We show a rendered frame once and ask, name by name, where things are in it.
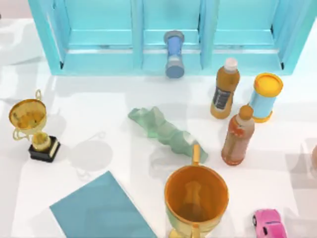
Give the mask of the orange bottle with orange cap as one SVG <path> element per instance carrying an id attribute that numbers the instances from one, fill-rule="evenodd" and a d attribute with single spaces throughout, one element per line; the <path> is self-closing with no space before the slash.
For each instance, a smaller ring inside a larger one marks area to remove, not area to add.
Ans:
<path id="1" fill-rule="evenodd" d="M 221 151 L 221 157 L 226 164 L 235 166 L 244 160 L 254 131 L 253 109 L 249 105 L 244 105 L 240 108 L 239 113 L 229 121 Z"/>

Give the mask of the small gold trophy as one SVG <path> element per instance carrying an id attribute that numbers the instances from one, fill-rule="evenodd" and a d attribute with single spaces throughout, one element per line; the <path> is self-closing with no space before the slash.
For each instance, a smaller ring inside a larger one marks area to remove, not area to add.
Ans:
<path id="1" fill-rule="evenodd" d="M 9 121 L 15 127 L 14 140 L 26 138 L 31 145 L 28 149 L 31 159 L 51 163 L 60 148 L 59 140 L 43 131 L 47 123 L 47 109 L 38 89 L 34 99 L 16 103 L 9 112 Z"/>

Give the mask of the blue can with yellow lid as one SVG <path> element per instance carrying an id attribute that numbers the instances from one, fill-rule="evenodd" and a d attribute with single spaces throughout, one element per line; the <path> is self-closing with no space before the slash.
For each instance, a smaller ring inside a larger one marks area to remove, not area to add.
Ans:
<path id="1" fill-rule="evenodd" d="M 256 76 L 254 91 L 249 101 L 256 123 L 264 123 L 270 119 L 274 102 L 282 88 L 282 80 L 273 73 L 261 73 Z"/>

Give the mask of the large gold trophy cup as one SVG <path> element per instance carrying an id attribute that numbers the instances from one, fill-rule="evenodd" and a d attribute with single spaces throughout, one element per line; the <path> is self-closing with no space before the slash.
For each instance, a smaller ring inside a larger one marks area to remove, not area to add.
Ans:
<path id="1" fill-rule="evenodd" d="M 165 184 L 166 213 L 172 226 L 168 238 L 205 238 L 227 208 L 228 187 L 216 171 L 200 165 L 200 152 L 195 144 L 192 163 L 174 171 Z"/>

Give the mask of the pink toy car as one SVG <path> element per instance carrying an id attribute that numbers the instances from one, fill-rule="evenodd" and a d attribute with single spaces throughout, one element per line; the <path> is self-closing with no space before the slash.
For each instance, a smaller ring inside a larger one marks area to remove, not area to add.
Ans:
<path id="1" fill-rule="evenodd" d="M 261 209 L 253 214 L 257 238 L 287 238 L 281 216 L 276 209 Z"/>

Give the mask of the light blue rack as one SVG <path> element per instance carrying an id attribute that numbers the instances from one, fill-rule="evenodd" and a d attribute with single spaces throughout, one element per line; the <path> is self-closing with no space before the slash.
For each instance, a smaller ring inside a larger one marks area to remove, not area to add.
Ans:
<path id="1" fill-rule="evenodd" d="M 175 44 L 187 75 L 291 74 L 317 0 L 28 0 L 53 75 L 163 75 Z"/>

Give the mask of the amber bottle with white cap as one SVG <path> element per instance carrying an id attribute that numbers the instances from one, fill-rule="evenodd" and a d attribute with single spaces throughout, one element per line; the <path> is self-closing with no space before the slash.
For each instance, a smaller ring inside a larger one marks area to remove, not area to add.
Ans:
<path id="1" fill-rule="evenodd" d="M 217 119 L 225 119 L 230 115 L 234 92 L 240 81 L 238 62 L 235 58 L 227 58 L 216 75 L 216 87 L 211 102 L 211 114 Z"/>

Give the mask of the crumpled green cloth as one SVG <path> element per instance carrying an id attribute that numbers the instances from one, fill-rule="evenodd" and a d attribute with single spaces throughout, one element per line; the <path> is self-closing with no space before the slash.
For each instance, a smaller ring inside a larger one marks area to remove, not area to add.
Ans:
<path id="1" fill-rule="evenodd" d="M 167 121 L 158 107 L 134 108 L 128 117 L 144 129 L 148 138 L 156 139 L 159 143 L 169 146 L 175 154 L 193 157 L 194 145 L 199 142 L 191 133 L 180 130 Z"/>

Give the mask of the blue and grey hourglass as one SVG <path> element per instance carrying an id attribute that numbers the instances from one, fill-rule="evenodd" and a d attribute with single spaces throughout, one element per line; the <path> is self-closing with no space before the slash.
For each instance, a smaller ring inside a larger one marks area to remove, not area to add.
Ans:
<path id="1" fill-rule="evenodd" d="M 184 35 L 181 31 L 168 31 L 164 35 L 164 42 L 167 49 L 165 74 L 170 79 L 181 78 L 185 71 L 182 61 L 182 45 L 184 42 Z"/>

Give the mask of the teal book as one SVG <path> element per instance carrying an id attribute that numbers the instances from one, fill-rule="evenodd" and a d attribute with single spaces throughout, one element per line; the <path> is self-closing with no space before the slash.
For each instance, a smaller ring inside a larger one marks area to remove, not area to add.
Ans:
<path id="1" fill-rule="evenodd" d="M 67 238 L 157 238 L 111 172 L 50 209 Z"/>

